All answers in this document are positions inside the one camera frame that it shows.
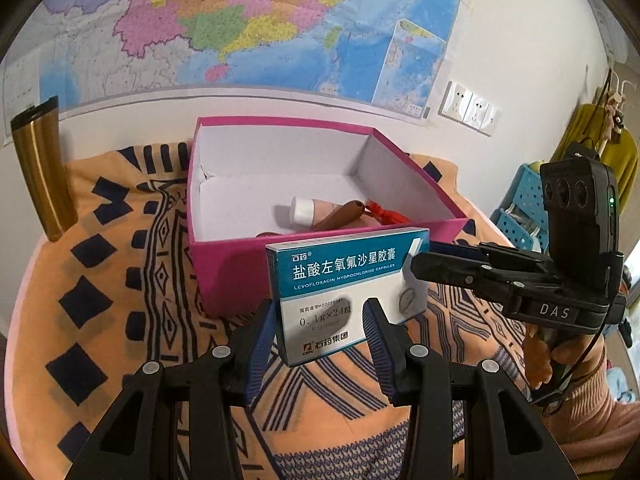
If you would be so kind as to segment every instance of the brand logo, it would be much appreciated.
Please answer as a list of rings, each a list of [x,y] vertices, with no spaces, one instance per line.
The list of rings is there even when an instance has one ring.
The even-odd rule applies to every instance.
[[[540,307],[540,315],[546,317],[553,317],[556,319],[568,319],[572,310],[568,307],[560,308],[557,305],[551,306],[548,303],[543,303]]]
[[[308,253],[292,254],[291,255],[291,261],[292,262],[304,262],[308,256],[311,256],[311,252],[310,251]]]

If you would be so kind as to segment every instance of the wall outlet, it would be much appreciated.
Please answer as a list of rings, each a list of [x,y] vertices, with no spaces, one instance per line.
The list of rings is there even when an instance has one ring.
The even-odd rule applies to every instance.
[[[498,118],[500,118],[500,108],[489,104],[479,130],[486,135],[493,135]]]
[[[449,119],[462,122],[472,97],[473,94],[465,86],[455,81],[450,81],[440,114]]]
[[[489,103],[484,97],[473,94],[466,109],[465,117],[462,119],[463,123],[475,130],[479,130],[488,107]]]

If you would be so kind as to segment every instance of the black cable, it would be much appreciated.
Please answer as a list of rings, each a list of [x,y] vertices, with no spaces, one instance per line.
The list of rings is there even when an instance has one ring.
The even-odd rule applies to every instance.
[[[578,366],[580,366],[584,360],[586,359],[587,355],[589,354],[589,352],[591,352],[591,350],[593,349],[593,347],[596,345],[598,338],[602,335],[602,332],[604,330],[604,320],[602,321],[602,324],[600,325],[600,328],[598,329],[598,331],[596,332],[596,334],[593,336],[593,338],[591,339],[591,341],[589,342],[589,344],[587,345],[587,348],[584,350],[584,352],[582,352],[582,355],[580,356],[580,358],[575,362],[575,364],[569,369],[569,371],[567,373],[564,374],[564,376],[562,376],[562,379],[560,379],[559,384],[563,384],[568,377],[571,377],[571,375],[573,375],[573,373],[575,372],[576,368]],[[545,412],[543,413],[544,416],[551,416],[555,413],[557,413],[560,408],[562,408],[562,404],[564,403],[564,396],[566,395],[566,393],[568,391],[571,390],[571,387],[569,386],[563,393],[562,393],[562,398],[560,399],[560,402],[558,403],[558,406],[556,406],[556,408],[551,412],[551,413],[547,413],[546,409],[548,408],[548,406],[545,406]],[[530,400],[529,403],[530,404],[538,404],[540,403],[541,400],[545,400],[551,396],[554,396],[556,393],[558,392],[558,390],[554,390],[552,392],[549,392],[548,394],[546,394],[543,397],[540,397],[536,400]]]
[[[575,369],[584,362],[584,360],[586,359],[587,355],[589,355],[589,352],[591,352],[593,347],[596,345],[596,343],[598,341],[598,338],[602,335],[603,330],[604,330],[604,322],[600,325],[600,328],[596,332],[596,335],[594,335],[593,338],[591,339],[591,342],[589,343],[587,348],[585,348],[584,352],[582,352],[582,355],[580,356],[580,359],[578,359],[576,364],[573,365],[569,369],[569,371],[564,374],[564,376],[560,380],[560,384],[564,383],[567,380],[568,377],[573,375],[573,373],[575,372]]]
[[[595,142],[593,142],[593,139],[591,139],[591,137],[585,137],[584,139],[579,140],[579,141],[578,141],[578,143],[579,143],[579,144],[582,144],[585,140],[590,140],[590,141],[591,141],[591,147],[592,147],[592,149],[595,151],[595,149],[596,149],[596,143],[595,143]]]

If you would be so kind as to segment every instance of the gold thermos cup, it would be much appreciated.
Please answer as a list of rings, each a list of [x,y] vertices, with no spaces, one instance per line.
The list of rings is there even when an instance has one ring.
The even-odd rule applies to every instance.
[[[47,238],[55,242],[78,222],[62,164],[58,97],[16,115],[11,131],[36,213]]]

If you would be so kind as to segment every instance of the bedspread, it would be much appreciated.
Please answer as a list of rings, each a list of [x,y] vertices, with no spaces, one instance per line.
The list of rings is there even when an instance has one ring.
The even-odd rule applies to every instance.
[[[69,165],[79,222],[44,243],[23,281],[8,348],[12,444],[36,480],[62,480],[130,374],[224,344],[247,317],[207,319],[186,227],[187,143],[131,147]],[[455,187],[450,162],[412,155],[468,215],[458,243],[505,243]],[[493,358],[524,387],[524,329],[471,291],[431,285],[412,339],[448,360]],[[232,410],[245,479],[395,479],[408,408],[380,392],[366,344],[296,368],[272,350],[259,396]],[[454,406],[454,464],[463,461]],[[178,430],[189,477],[188,418]]]

